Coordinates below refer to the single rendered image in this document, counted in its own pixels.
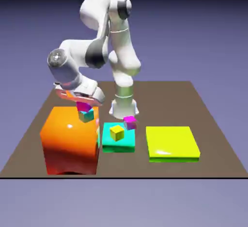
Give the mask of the large cyan box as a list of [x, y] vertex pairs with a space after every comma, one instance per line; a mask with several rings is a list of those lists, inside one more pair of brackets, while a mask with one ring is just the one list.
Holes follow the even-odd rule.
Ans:
[[[115, 141], [110, 134], [110, 129], [120, 126], [124, 130], [124, 137]], [[103, 152], [135, 152], [135, 129], [127, 130], [123, 122], [105, 122], [102, 133]]]

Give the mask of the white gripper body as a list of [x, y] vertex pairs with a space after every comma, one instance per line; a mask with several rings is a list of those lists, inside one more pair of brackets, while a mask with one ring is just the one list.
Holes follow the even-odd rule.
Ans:
[[70, 91], [65, 91], [61, 87], [55, 88], [56, 94], [65, 100], [70, 100], [74, 102], [81, 102], [87, 103], [90, 106], [101, 106], [104, 103], [105, 95], [101, 91], [99, 87], [97, 87], [96, 91], [94, 92], [93, 96], [82, 96], [82, 95], [74, 95]]

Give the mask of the large orange box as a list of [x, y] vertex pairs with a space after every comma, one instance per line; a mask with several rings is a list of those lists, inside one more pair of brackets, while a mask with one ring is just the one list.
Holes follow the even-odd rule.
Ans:
[[55, 106], [40, 131], [49, 175], [78, 173], [94, 175], [100, 147], [98, 107], [84, 123], [75, 106]]

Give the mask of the large yellow box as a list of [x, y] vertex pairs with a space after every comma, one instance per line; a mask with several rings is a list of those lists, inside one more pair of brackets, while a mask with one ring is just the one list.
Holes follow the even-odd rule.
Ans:
[[188, 126], [147, 126], [150, 162], [198, 162], [200, 150]]

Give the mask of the small yellow cube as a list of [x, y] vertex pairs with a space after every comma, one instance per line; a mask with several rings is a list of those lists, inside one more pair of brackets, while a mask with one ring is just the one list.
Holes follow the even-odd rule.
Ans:
[[114, 141], [119, 141], [124, 138], [124, 128], [120, 125], [113, 126], [109, 130], [110, 136]]

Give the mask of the small magenta cube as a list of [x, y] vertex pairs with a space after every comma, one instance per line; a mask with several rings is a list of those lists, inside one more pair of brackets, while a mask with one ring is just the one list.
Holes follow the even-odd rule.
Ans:
[[123, 121], [126, 130], [134, 130], [137, 128], [137, 120], [134, 116], [126, 116]]
[[88, 112], [92, 109], [91, 105], [86, 102], [76, 102], [78, 112]]

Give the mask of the small cyan cube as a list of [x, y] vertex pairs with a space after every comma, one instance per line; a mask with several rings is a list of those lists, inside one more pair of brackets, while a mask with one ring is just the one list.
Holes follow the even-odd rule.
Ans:
[[90, 109], [89, 111], [79, 111], [78, 117], [83, 123], [90, 122], [94, 119], [94, 110]]

